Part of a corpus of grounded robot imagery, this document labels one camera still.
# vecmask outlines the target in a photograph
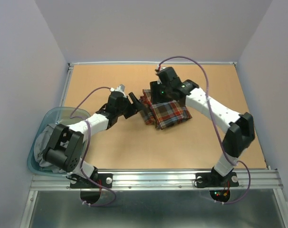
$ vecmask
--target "red plaid fabric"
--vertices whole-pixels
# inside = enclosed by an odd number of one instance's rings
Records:
[[[144,89],[143,94],[141,102],[146,110],[141,111],[141,115],[147,125],[154,124],[156,129],[164,129],[192,118],[186,106],[177,101],[152,104],[150,89]]]

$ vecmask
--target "metal panel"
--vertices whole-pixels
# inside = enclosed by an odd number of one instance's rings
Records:
[[[232,190],[238,198],[243,190]],[[113,206],[89,208],[79,192],[38,193],[32,228],[283,228],[273,190],[251,190],[239,203],[222,206],[208,200],[208,191],[118,192]],[[102,203],[110,200],[102,193]]]

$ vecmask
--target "screw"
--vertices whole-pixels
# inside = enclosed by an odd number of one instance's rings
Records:
[[[237,182],[238,182],[238,177],[237,177],[237,176],[232,176],[232,177],[231,177],[231,180],[232,180],[234,183],[237,183]]]
[[[106,184],[111,184],[112,183],[112,179],[110,177],[106,178]]]

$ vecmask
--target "cable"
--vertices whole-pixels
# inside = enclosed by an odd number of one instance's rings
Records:
[[[111,192],[111,193],[114,195],[114,198],[112,199],[112,201],[110,201],[110,202],[108,202],[108,203],[100,204],[100,205],[94,205],[94,204],[87,203],[86,201],[83,201],[83,204],[86,204],[86,205],[88,205],[88,206],[90,206],[90,207],[104,207],[104,206],[107,206],[107,205],[113,203],[113,202],[116,200],[116,193],[115,193],[113,190],[111,190],[111,189],[109,189],[109,188],[107,188],[107,187],[104,187],[104,186],[102,186],[101,184],[98,184],[98,183],[96,183],[95,181],[91,180],[91,179],[85,174],[85,172],[83,171],[83,164],[84,164],[84,160],[85,160],[85,157],[86,157],[87,152],[88,152],[88,149],[89,149],[90,139],[91,139],[90,123],[86,120],[86,118],[84,118],[84,117],[82,117],[82,116],[72,116],[72,115],[75,113],[75,111],[76,111],[95,91],[97,91],[97,90],[99,90],[99,89],[109,89],[109,90],[110,90],[110,88],[109,88],[109,87],[106,87],[106,86],[102,86],[102,87],[99,87],[99,88],[94,89],[91,93],[89,93],[89,94],[84,98],[84,100],[81,101],[81,103],[80,103],[80,104],[72,111],[72,113],[70,114],[70,119],[80,118],[80,119],[84,120],[85,123],[86,123],[87,126],[88,126],[88,141],[87,141],[87,146],[86,146],[86,149],[85,149],[85,152],[84,152],[84,156],[83,156],[83,158],[82,158],[82,160],[81,160],[81,164],[80,164],[80,170],[81,170],[82,174],[83,174],[84,177],[86,177],[86,179],[87,179],[88,181],[90,181],[92,184],[98,186],[98,187],[101,188],[101,189],[105,189],[105,190]]]
[[[220,147],[221,147],[221,149],[222,149],[223,155],[224,155],[224,157],[226,158],[226,160],[227,160],[231,165],[233,165],[233,166],[236,166],[238,162],[240,162],[241,164],[243,164],[244,167],[245,167],[245,169],[246,169],[247,172],[248,172],[248,175],[249,175],[249,185],[248,185],[247,190],[246,190],[245,193],[243,194],[243,196],[241,196],[239,199],[234,200],[234,201],[231,201],[231,202],[226,202],[226,203],[223,203],[223,202],[222,202],[222,204],[232,204],[232,203],[238,202],[238,201],[240,201],[241,199],[243,199],[243,198],[248,194],[248,192],[249,192],[249,189],[250,189],[250,181],[251,181],[251,179],[250,179],[250,171],[249,171],[247,165],[246,165],[244,162],[240,161],[240,160],[238,160],[238,161],[236,162],[236,164],[234,164],[234,163],[228,158],[228,156],[227,156],[227,154],[226,154],[226,152],[225,152],[225,150],[224,150],[224,147],[223,147],[222,141],[221,141],[221,137],[220,137],[220,134],[219,134],[217,125],[216,125],[215,117],[214,117],[214,114],[213,114],[212,108],[211,108],[211,103],[210,103],[210,99],[209,99],[209,86],[210,86],[210,85],[209,85],[209,80],[208,80],[207,74],[206,74],[204,68],[201,66],[200,63],[198,63],[197,61],[195,61],[195,60],[193,60],[193,59],[191,59],[191,58],[185,57],[185,56],[173,56],[173,57],[169,57],[169,58],[164,59],[163,61],[161,61],[161,62],[158,64],[158,70],[161,69],[161,64],[163,64],[164,62],[166,62],[166,61],[168,61],[168,60],[170,60],[170,59],[173,59],[173,58],[184,58],[184,59],[187,59],[187,60],[195,63],[195,64],[202,70],[202,72],[203,72],[203,74],[204,74],[204,77],[205,77],[205,80],[206,80],[205,97],[206,97],[206,101],[207,101],[207,106],[208,106],[208,108],[209,108],[209,112],[210,112],[210,116],[211,116],[211,122],[212,122],[212,125],[213,125],[213,127],[214,127],[215,133],[216,133],[216,135],[217,135],[217,138],[218,138]]]

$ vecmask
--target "white wall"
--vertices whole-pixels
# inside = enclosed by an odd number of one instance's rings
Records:
[[[237,61],[272,0],[35,0],[68,62]]]
[[[35,2],[0,0],[0,227],[19,227],[31,180],[27,156],[66,73]]]
[[[273,0],[237,63],[257,134],[288,198],[288,0]]]

